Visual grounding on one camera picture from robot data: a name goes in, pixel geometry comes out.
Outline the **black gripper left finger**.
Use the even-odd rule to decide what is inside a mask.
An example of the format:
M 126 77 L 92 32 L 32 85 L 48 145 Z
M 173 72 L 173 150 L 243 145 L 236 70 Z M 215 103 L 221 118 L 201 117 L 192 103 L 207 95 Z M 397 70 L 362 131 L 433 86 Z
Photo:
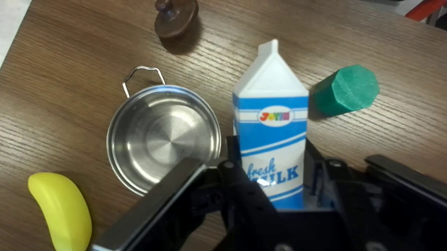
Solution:
M 144 198 L 94 243 L 91 251 L 132 251 L 148 236 L 186 190 L 207 171 L 199 159 L 183 159 Z

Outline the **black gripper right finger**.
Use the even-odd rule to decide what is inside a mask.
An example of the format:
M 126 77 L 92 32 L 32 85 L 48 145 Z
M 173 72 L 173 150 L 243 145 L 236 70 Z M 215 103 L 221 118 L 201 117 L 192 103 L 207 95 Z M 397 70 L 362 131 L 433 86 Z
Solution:
M 384 155 L 366 163 L 368 178 L 382 188 L 380 219 L 403 251 L 447 251 L 447 184 Z

